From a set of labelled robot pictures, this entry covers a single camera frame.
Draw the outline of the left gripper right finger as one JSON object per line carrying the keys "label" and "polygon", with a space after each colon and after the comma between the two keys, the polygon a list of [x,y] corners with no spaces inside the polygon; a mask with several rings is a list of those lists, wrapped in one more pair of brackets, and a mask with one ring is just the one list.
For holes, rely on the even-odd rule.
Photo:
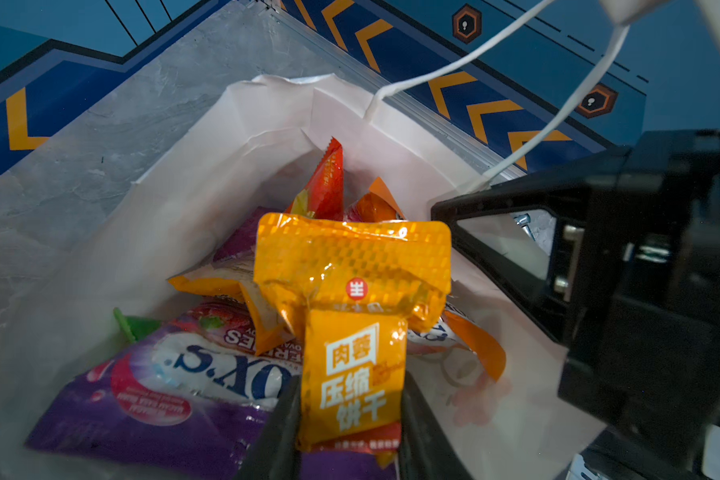
{"label": "left gripper right finger", "polygon": [[472,480],[410,372],[401,400],[400,479]]}

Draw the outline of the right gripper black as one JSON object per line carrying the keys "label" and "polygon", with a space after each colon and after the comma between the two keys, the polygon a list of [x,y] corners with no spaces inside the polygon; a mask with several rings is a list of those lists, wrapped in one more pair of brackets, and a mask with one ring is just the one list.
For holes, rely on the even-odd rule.
{"label": "right gripper black", "polygon": [[[514,215],[552,216],[545,252]],[[553,342],[559,397],[688,464],[720,409],[720,132],[646,133],[440,201],[452,245]]]}

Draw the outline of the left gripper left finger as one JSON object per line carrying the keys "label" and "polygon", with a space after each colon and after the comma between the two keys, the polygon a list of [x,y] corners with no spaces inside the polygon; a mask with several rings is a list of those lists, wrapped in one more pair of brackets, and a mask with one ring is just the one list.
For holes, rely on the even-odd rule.
{"label": "left gripper left finger", "polygon": [[296,442],[300,426],[301,377],[288,382],[257,441],[248,449],[234,480],[300,478],[301,453]]}

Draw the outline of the purple white snack packet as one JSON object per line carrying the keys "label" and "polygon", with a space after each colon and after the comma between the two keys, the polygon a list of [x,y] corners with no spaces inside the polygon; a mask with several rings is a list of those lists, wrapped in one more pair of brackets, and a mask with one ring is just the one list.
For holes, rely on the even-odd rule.
{"label": "purple white snack packet", "polygon": [[[377,454],[399,429],[370,432],[381,399],[371,388],[379,328],[360,323],[330,338],[317,402],[342,439],[302,457],[304,479],[394,479]],[[302,371],[302,347],[255,351],[247,310],[205,300],[70,381],[26,439],[30,449],[142,464],[202,479],[230,479],[259,438],[287,385]]]}

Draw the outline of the orange Fox's fruits candy bag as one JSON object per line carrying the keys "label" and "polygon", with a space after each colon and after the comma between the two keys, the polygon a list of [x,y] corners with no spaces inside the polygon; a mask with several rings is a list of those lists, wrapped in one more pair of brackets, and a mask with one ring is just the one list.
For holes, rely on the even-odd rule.
{"label": "orange Fox's fruits candy bag", "polygon": [[368,192],[348,206],[344,220],[369,223],[374,251],[381,258],[370,262],[375,279],[395,282],[404,293],[389,303],[408,319],[408,350],[413,355],[432,356],[459,348],[471,351],[484,373],[481,380],[501,378],[506,353],[486,330],[470,320],[445,294],[444,248],[450,235],[438,222],[408,222],[387,185],[376,178]]}

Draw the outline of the orange small candy packet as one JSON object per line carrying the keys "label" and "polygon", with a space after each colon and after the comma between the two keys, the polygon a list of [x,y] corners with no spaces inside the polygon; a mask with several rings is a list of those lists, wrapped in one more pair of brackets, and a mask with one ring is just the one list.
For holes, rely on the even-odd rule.
{"label": "orange small candy packet", "polygon": [[[450,244],[444,248],[446,296]],[[254,281],[303,344],[298,447],[381,452],[400,440],[408,319],[404,293],[375,279],[369,223],[270,213],[259,222]]]}

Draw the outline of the purple grape candy bag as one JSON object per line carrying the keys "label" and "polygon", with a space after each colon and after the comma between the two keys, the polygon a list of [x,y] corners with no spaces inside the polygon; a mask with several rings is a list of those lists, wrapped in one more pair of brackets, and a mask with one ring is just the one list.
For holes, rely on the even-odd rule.
{"label": "purple grape candy bag", "polygon": [[256,245],[259,221],[268,213],[275,213],[275,210],[257,207],[216,250],[212,261],[221,262],[251,254]]}

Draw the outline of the red small snack packet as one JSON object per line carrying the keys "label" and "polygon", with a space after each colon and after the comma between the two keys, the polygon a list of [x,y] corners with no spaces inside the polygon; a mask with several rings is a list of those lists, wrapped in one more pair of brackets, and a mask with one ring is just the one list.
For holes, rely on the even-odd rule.
{"label": "red small snack packet", "polygon": [[336,138],[331,139],[310,180],[286,212],[318,220],[343,219],[344,155]]}

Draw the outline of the white floral paper bag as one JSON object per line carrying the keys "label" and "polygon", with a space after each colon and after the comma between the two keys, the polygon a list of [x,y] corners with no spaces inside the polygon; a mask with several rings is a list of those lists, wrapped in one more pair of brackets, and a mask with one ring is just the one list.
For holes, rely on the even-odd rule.
{"label": "white floral paper bag", "polygon": [[59,273],[20,309],[0,352],[0,472],[6,479],[169,479],[209,468],[229,479],[260,431],[254,402],[281,391],[296,350],[244,354],[179,331],[134,359],[112,390],[123,306],[175,315],[187,295],[169,279],[221,243],[255,206],[285,207],[331,140],[345,186],[382,179],[404,220],[356,224],[283,211],[258,225],[256,292],[295,306],[305,327],[304,479],[394,479],[344,441],[400,413],[405,326],[431,325],[452,286],[471,315],[499,303],[456,254],[456,231],[431,219],[439,200],[480,173],[389,105],[365,118],[371,94],[333,75],[263,75],[234,83],[131,188]]}

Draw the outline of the clear orange cracker packet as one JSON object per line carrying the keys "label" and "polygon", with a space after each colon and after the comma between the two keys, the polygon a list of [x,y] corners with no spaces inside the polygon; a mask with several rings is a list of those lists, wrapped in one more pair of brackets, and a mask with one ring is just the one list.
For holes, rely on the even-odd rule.
{"label": "clear orange cracker packet", "polygon": [[255,352],[264,354],[294,340],[280,314],[253,281],[254,261],[209,263],[168,280],[177,291],[233,301],[249,313],[255,330]]}

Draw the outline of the green Lay's chips bag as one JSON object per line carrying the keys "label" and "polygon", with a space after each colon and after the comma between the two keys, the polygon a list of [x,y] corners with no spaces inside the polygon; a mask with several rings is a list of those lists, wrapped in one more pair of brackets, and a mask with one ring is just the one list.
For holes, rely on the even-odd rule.
{"label": "green Lay's chips bag", "polygon": [[125,315],[119,308],[113,310],[113,317],[130,343],[137,343],[163,326],[160,320]]}

